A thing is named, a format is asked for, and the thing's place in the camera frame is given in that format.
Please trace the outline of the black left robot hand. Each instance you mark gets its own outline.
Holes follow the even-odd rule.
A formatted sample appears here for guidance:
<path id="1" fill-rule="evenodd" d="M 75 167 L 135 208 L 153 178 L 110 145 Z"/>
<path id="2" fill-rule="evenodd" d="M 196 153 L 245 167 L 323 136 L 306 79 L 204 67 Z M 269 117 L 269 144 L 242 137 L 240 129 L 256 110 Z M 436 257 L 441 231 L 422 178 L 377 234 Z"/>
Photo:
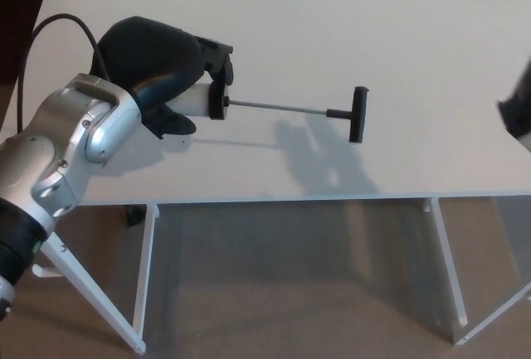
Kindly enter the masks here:
<path id="1" fill-rule="evenodd" d="M 192 88 L 205 73 L 206 116 L 224 120 L 225 90 L 234 74 L 233 47 L 145 17 L 115 23 L 98 41 L 90 74 L 128 91 L 139 107 L 142 125 L 157 138 L 190 135 L 194 122 L 168 103 Z"/>

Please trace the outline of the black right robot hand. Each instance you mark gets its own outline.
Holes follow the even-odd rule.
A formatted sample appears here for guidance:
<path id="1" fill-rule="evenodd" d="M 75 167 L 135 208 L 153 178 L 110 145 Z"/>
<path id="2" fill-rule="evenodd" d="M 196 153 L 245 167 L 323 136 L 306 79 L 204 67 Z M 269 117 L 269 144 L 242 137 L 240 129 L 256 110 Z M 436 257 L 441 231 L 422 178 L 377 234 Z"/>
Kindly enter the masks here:
<path id="1" fill-rule="evenodd" d="M 509 135 L 530 151 L 530 61 L 527 62 L 512 94 L 497 103 L 499 115 Z"/>

